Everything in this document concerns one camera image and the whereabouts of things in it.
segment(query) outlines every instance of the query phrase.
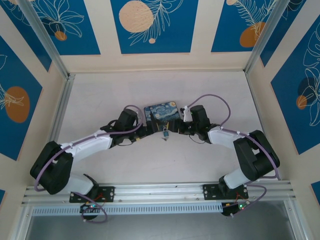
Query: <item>metal bracket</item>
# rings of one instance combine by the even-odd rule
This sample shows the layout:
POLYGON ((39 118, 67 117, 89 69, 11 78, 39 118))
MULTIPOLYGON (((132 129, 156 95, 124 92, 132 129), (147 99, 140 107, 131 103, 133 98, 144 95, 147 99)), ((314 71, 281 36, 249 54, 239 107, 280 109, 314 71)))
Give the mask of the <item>metal bracket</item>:
POLYGON ((204 184, 202 188, 204 200, 236 200, 238 195, 244 199, 249 198, 248 190, 244 185, 232 189, 226 195, 219 190, 218 184, 204 184))
MULTIPOLYGON (((115 187, 114 186, 100 186, 98 188, 97 198, 94 200, 96 203, 113 203, 114 195, 115 195, 115 187)), ((86 203, 88 200, 74 194, 70 193, 69 203, 86 203)))

